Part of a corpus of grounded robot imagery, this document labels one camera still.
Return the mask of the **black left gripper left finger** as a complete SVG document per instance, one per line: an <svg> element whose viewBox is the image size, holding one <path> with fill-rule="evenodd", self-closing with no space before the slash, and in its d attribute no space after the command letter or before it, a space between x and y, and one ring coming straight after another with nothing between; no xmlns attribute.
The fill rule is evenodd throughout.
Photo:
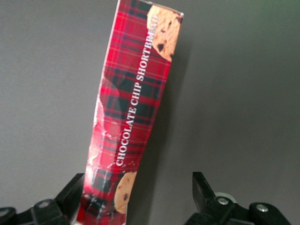
<svg viewBox="0 0 300 225"><path fill-rule="evenodd" d="M84 174L76 174L53 199L37 202L17 213L13 207L0 209L2 225L70 225L77 215L83 190Z"/></svg>

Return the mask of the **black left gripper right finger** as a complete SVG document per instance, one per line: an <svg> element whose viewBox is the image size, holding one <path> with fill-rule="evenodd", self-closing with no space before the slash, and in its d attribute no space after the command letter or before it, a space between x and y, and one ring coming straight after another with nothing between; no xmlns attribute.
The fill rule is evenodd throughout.
<svg viewBox="0 0 300 225"><path fill-rule="evenodd" d="M193 199L198 210L187 225L289 225L275 206L254 202L243 208L230 195L213 192L202 172L193 172Z"/></svg>

